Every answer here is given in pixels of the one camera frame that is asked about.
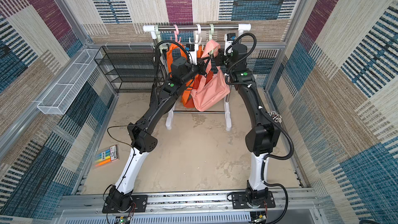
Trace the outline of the pink sling bag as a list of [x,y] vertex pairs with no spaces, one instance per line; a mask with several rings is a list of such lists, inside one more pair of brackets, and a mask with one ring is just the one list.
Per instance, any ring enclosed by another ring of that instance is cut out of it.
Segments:
[[[210,58],[210,52],[213,51],[213,55],[219,54],[219,49],[221,45],[214,40],[210,40],[206,43],[205,49],[201,56],[201,59]],[[211,72],[211,59],[206,65],[205,62],[205,72]],[[202,76],[197,89],[191,90],[191,96],[195,105],[195,108],[204,112],[210,107],[214,106],[217,102],[222,100],[225,96],[230,93],[230,87],[225,82],[224,73],[221,70],[221,65],[216,65],[217,73],[213,74],[211,80],[208,83],[207,77]]]

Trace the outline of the orange sling bag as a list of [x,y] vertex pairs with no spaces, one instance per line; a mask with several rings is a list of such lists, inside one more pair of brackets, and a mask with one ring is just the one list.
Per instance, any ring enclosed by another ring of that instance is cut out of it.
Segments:
[[[169,79],[166,80],[167,88],[171,89],[172,94],[181,97],[183,106],[194,108],[191,90],[197,89],[202,75],[194,71],[194,64],[189,61],[189,52],[185,46],[173,40],[169,40],[170,48],[166,54]],[[207,83],[213,77],[213,72],[207,74]]]

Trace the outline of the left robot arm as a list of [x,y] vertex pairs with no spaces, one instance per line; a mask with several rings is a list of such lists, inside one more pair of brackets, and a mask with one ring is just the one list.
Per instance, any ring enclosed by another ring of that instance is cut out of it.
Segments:
[[104,214],[131,213],[137,206],[133,201],[132,192],[145,159],[157,146],[158,140],[152,136],[156,125],[162,116],[171,110],[197,75],[207,75],[209,57],[195,59],[181,44],[174,42],[174,45],[185,56],[172,62],[171,71],[165,76],[163,83],[158,79],[154,80],[148,111],[136,123],[127,125],[131,138],[130,155],[117,182],[106,189],[108,196],[104,198]]

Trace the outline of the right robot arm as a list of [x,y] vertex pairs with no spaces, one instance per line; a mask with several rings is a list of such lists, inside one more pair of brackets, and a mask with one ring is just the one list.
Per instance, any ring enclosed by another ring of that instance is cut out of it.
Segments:
[[254,52],[257,39],[252,33],[236,35],[228,33],[224,38],[224,50],[215,57],[217,65],[226,67],[225,82],[233,86],[242,98],[249,114],[251,130],[245,136],[245,143],[251,153],[250,175],[244,195],[231,193],[228,199],[249,208],[268,208],[269,189],[279,187],[284,192],[285,205],[282,213],[269,220],[267,213],[258,214],[254,224],[277,224],[288,210],[287,189],[280,183],[270,183],[266,170],[271,159],[289,160],[294,153],[294,144],[288,132],[282,127],[282,118],[276,111],[268,112],[260,97],[255,77],[247,67],[247,58]]

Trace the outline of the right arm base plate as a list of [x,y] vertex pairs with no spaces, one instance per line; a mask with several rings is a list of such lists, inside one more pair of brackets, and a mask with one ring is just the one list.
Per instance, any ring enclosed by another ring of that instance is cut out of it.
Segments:
[[275,208],[275,199],[273,193],[268,191],[267,197],[259,200],[259,203],[249,204],[248,198],[245,192],[232,192],[227,195],[227,199],[232,202],[234,209],[260,209],[265,208]]

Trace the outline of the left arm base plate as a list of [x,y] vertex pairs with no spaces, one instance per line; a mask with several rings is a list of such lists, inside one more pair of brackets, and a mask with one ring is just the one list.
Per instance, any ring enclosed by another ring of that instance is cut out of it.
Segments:
[[143,213],[147,206],[147,195],[109,195],[105,199],[103,214],[118,214],[133,212]]

